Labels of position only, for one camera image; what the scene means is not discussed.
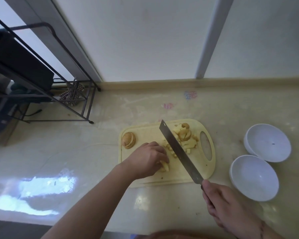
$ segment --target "person's left hand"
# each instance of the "person's left hand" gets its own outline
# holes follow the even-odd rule
[[[156,173],[162,167],[160,160],[169,163],[165,148],[151,142],[140,145],[122,164],[126,165],[135,180]]]

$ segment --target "marble countertop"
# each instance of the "marble countertop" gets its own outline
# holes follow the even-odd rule
[[[43,112],[31,119],[76,117],[59,104],[31,108],[38,106]],[[183,118],[207,128],[216,150],[210,180],[229,186],[230,164],[247,154],[243,137],[249,127],[268,123],[286,133],[292,154],[271,164],[280,182],[278,195],[258,203],[237,194],[283,236],[299,238],[299,87],[103,91],[92,106],[93,125],[20,122],[0,148],[0,220],[55,224],[118,163],[121,129]],[[129,188],[106,228],[138,234],[167,229],[231,238],[207,213],[194,183]]]

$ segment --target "wall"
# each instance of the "wall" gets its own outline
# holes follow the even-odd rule
[[[13,11],[13,9],[4,1],[0,0],[0,19],[9,27],[25,25],[22,19]],[[41,40],[30,30],[15,31],[31,48],[34,49],[43,59],[45,59],[53,68],[56,69],[65,79],[73,80],[74,77],[60,63],[60,61],[51,53],[51,51],[41,42]]]
[[[205,77],[299,76],[299,0],[234,0]]]
[[[216,0],[54,0],[104,81],[194,78]]]

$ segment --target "knife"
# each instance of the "knife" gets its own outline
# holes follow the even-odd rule
[[[168,128],[164,120],[162,120],[159,129],[163,133],[164,137],[166,138],[167,142],[177,155],[178,159],[186,169],[186,171],[189,173],[190,177],[192,180],[195,182],[195,184],[201,185],[203,182],[203,177],[199,173],[199,171],[196,169],[195,165],[192,163],[192,161],[189,159],[181,145],[178,143],[176,138],[174,137],[173,133],[171,130]]]

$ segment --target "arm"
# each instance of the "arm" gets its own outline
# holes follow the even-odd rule
[[[204,180],[203,197],[218,226],[239,239],[283,239],[252,211],[244,207],[231,188]]]
[[[169,162],[157,142],[145,143],[80,199],[42,239],[100,238],[128,186]]]

